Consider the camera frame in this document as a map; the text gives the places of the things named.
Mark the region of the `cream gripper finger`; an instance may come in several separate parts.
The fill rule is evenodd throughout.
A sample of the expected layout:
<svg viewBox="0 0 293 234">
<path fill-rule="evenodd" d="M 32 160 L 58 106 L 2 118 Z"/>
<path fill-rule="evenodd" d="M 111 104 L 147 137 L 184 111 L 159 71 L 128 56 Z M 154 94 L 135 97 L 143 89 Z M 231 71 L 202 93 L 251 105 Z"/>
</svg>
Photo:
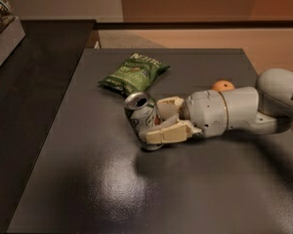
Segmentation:
<svg viewBox="0 0 293 234">
<path fill-rule="evenodd" d="M 141 130 L 139 138 L 146 144 L 165 144 L 182 142 L 201 133 L 202 130 L 190 120 L 181 120 L 174 115 L 159 125 Z"/>
<path fill-rule="evenodd" d="M 160 116 L 166 120 L 174 115 L 182 114 L 182 107 L 185 100 L 181 97 L 167 97 L 157 102 Z"/>
</svg>

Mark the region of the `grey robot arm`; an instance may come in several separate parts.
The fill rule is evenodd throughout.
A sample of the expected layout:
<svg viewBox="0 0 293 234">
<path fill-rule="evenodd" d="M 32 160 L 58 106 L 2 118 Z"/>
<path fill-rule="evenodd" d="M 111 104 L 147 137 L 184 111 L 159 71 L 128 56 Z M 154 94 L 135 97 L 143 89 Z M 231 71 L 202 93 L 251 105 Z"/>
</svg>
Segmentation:
<svg viewBox="0 0 293 234">
<path fill-rule="evenodd" d="M 148 145 L 218 137 L 226 131 L 282 133 L 293 122 L 293 72 L 268 69 L 254 87 L 195 92 L 185 99 L 168 97 L 157 106 L 163 122 L 139 132 Z"/>
</svg>

